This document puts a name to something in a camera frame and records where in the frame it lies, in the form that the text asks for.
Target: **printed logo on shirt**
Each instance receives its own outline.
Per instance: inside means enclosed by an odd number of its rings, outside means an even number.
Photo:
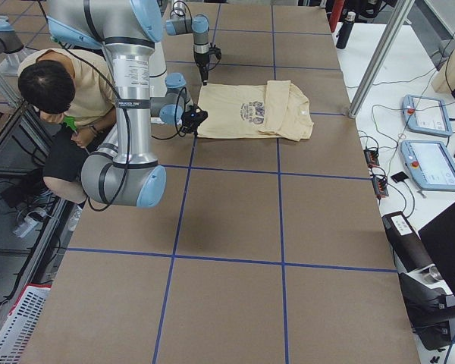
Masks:
[[[241,119],[254,124],[263,124],[265,120],[265,105],[260,101],[248,102],[241,105]]]

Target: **red object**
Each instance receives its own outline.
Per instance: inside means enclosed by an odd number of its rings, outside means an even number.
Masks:
[[[340,19],[340,15],[342,14],[342,9],[344,9],[344,2],[346,0],[335,0],[334,6],[332,7],[332,14],[330,19],[328,20],[328,25],[331,28],[331,32],[335,31],[335,27],[337,26],[337,22]]]

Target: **hand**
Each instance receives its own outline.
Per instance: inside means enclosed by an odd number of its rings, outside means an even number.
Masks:
[[[60,124],[62,123],[62,119],[64,119],[64,112],[60,114],[47,114],[46,112],[41,111],[40,118],[47,123]]]
[[[94,139],[95,135],[93,131],[88,127],[78,129],[76,133],[73,133],[71,140],[77,144],[80,148],[86,148]]]

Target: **green object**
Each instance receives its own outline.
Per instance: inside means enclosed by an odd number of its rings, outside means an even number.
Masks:
[[[68,127],[72,129],[72,131],[76,131],[77,127],[76,124],[74,123],[76,119],[74,116],[64,116],[64,119],[62,119],[62,122],[66,124]]]

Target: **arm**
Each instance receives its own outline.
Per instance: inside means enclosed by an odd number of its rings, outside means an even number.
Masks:
[[[116,108],[111,108],[110,111],[108,111],[104,116],[102,116],[94,123],[91,123],[89,125],[86,125],[85,127],[78,129],[77,133],[73,134],[73,136],[71,137],[71,140],[76,142],[77,146],[79,146],[80,148],[86,148],[97,136],[97,133],[101,133],[102,131],[112,127],[115,124]],[[94,125],[94,128],[97,130],[97,133],[96,131],[94,131],[94,129],[90,127],[90,125]]]

